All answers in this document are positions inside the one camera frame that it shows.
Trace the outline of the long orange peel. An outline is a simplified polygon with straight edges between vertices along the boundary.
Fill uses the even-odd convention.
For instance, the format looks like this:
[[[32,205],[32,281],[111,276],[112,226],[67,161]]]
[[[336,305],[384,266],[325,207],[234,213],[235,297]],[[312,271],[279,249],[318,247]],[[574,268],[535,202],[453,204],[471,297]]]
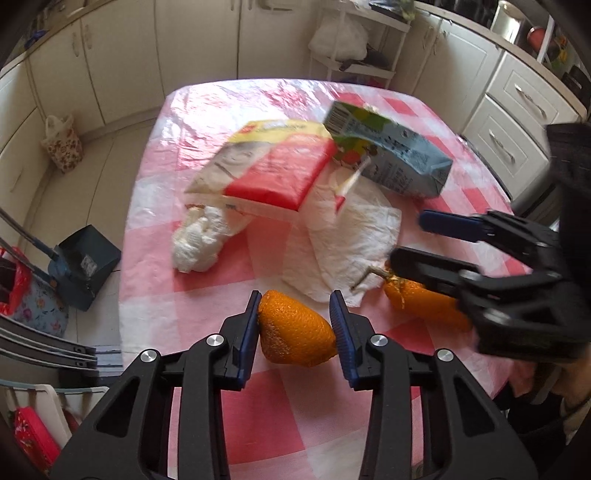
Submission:
[[[352,291],[360,288],[370,275],[384,280],[382,290],[394,311],[405,312],[426,323],[446,325],[459,331],[468,332],[472,322],[459,309],[456,299],[428,290],[423,284],[394,275],[390,270],[370,266],[362,277],[353,283]]]

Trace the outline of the orange peel piece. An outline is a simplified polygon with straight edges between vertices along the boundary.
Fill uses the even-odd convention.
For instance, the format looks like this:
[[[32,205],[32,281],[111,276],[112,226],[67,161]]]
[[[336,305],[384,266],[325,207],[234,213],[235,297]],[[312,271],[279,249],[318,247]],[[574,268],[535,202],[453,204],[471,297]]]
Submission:
[[[338,354],[331,324],[279,291],[263,294],[257,323],[263,355],[272,363],[311,368]]]

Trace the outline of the blue green juice carton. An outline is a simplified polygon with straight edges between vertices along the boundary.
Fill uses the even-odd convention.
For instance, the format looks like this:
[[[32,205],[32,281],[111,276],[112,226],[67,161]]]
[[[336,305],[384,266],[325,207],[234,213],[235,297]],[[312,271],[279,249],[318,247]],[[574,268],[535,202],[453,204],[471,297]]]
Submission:
[[[426,137],[375,112],[335,101],[324,120],[334,160],[399,195],[438,197],[453,161]]]

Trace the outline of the white lower kitchen cabinets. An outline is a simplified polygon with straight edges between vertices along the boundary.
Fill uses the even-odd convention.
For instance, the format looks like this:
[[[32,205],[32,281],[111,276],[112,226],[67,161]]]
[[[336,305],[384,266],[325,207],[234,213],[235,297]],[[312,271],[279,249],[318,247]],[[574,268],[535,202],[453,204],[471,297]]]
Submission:
[[[79,134],[161,107],[188,85],[304,78],[318,3],[68,1],[30,53],[1,71],[1,204],[29,215],[49,167],[49,116]]]

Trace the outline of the flat white paper napkin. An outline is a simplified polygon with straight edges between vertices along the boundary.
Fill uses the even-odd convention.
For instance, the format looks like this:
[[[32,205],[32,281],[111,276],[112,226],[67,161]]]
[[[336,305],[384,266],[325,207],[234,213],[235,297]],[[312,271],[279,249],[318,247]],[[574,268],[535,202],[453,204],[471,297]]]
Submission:
[[[360,177],[335,209],[335,189],[352,175],[334,166],[322,172],[305,199],[301,221],[287,237],[281,279],[318,303],[339,290],[346,305],[359,307],[363,295],[382,280],[370,275],[356,291],[353,283],[368,267],[382,268],[398,242],[402,212],[371,180]]]

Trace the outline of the red checkered tablecloth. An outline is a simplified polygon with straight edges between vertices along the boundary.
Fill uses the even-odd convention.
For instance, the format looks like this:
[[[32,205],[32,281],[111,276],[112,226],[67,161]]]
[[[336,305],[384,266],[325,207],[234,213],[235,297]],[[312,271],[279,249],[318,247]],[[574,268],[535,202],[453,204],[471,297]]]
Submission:
[[[433,209],[458,214],[508,211],[494,176],[422,101],[372,87],[256,79],[197,84],[169,94],[146,144],[127,214],[119,290],[123,357],[172,353],[216,332],[245,309],[252,291],[276,290],[328,311],[308,234],[257,218],[225,243],[204,273],[171,263],[181,195],[231,134],[254,120],[320,121],[332,102],[372,106],[426,136],[453,166]],[[337,360],[315,368],[257,356],[245,389],[222,396],[230,474],[235,479],[354,479],[367,436],[370,394],[356,392]]]

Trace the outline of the white drawer cabinet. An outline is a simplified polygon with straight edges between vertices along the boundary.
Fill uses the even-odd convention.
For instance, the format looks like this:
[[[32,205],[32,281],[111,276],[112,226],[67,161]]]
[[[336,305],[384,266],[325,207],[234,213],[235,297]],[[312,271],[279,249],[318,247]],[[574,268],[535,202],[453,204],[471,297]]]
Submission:
[[[548,173],[546,126],[586,116],[565,93],[506,52],[463,131],[513,201],[524,199]]]

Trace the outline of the crumpled white tissue ball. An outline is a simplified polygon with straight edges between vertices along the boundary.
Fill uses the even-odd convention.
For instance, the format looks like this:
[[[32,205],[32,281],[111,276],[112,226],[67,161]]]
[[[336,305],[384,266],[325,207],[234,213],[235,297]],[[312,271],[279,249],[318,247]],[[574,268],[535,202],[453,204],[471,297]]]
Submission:
[[[226,238],[228,222],[224,210],[211,206],[189,208],[172,234],[173,267],[184,274],[211,269]]]

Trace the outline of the red yellow wipes package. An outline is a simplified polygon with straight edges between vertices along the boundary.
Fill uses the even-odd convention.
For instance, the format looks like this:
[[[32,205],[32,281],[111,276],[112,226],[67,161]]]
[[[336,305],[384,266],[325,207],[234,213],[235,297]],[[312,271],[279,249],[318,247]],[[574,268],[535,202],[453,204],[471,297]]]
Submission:
[[[335,152],[337,144],[321,123],[249,122],[198,170],[183,203],[296,223]]]

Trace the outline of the blue dustpan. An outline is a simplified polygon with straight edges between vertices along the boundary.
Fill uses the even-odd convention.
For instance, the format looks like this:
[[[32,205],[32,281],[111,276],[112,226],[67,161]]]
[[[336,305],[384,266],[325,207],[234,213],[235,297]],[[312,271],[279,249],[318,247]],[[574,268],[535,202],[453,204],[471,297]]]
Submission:
[[[121,260],[121,250],[93,225],[87,225],[55,247],[49,247],[27,232],[4,209],[1,209],[1,219],[50,259],[47,270],[41,270],[31,263],[4,239],[1,239],[1,246],[52,289],[66,305],[77,310],[89,310]]]

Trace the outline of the white shelf rack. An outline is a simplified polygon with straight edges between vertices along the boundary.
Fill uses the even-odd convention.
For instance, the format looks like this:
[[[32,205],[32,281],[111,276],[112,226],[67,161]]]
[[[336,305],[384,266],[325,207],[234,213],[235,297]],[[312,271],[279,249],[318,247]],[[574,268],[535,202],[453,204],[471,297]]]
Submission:
[[[413,1],[322,1],[308,78],[389,88],[415,15]]]

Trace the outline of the white plastic bag on shelf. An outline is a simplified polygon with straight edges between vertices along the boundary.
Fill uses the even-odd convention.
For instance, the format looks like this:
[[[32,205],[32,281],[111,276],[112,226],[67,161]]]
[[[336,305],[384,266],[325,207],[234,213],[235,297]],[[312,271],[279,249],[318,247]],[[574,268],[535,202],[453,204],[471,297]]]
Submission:
[[[344,18],[335,12],[326,12],[315,30],[308,49],[311,53],[335,57],[335,61],[360,61],[366,58],[368,52],[369,32],[363,24],[353,17]]]

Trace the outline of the floral bag on floor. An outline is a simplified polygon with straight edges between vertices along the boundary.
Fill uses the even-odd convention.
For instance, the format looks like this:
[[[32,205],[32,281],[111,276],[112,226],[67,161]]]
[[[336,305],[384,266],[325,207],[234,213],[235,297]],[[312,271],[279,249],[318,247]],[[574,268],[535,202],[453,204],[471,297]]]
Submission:
[[[45,138],[41,145],[57,169],[64,174],[73,171],[83,159],[83,146],[76,133],[72,115],[64,119],[48,115],[45,119]]]

